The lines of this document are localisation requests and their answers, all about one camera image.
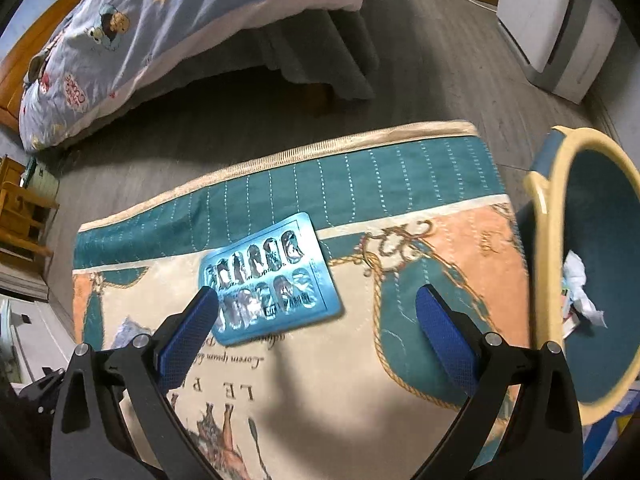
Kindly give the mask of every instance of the white appliance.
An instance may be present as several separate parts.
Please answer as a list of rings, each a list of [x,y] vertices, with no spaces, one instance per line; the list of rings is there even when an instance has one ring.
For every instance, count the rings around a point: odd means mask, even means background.
[[[534,85],[579,103],[616,38],[610,0],[498,0],[498,24]]]

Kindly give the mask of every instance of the bed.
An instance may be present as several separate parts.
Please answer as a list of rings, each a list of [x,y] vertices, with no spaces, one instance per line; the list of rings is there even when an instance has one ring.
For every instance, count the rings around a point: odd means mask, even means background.
[[[57,0],[0,64],[0,123],[27,152],[82,138],[197,78],[265,65],[373,97],[362,0]]]

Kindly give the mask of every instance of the gray bed skirt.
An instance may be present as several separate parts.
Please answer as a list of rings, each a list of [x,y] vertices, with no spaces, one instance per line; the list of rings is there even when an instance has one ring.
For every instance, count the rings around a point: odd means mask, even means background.
[[[255,66],[280,70],[292,83],[331,85],[342,99],[372,99],[367,75],[378,67],[378,55],[359,12],[305,10],[265,27],[241,30],[181,61],[158,81],[134,92],[113,114],[96,119],[58,147],[75,144],[132,108],[192,81]]]

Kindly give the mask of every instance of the yellow rim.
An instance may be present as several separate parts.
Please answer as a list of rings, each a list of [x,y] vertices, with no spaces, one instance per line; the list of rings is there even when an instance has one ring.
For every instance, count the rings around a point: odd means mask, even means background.
[[[555,126],[566,138],[558,148],[550,177],[530,171],[524,179],[536,215],[534,242],[534,344],[540,348],[555,341],[564,349],[558,298],[562,279],[562,240],[564,231],[564,197],[569,170],[575,155],[583,150],[599,152],[622,170],[640,200],[640,173],[626,153],[612,139],[592,128],[572,130]],[[583,425],[593,424],[607,415],[620,402],[640,372],[640,348],[630,366],[611,391],[595,402],[579,402]]]

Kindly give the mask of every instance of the wooden headboard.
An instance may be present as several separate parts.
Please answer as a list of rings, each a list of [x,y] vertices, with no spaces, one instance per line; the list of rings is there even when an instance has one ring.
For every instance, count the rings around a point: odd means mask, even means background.
[[[0,62],[0,123],[18,132],[22,80],[29,62],[80,0],[56,0],[22,35]]]

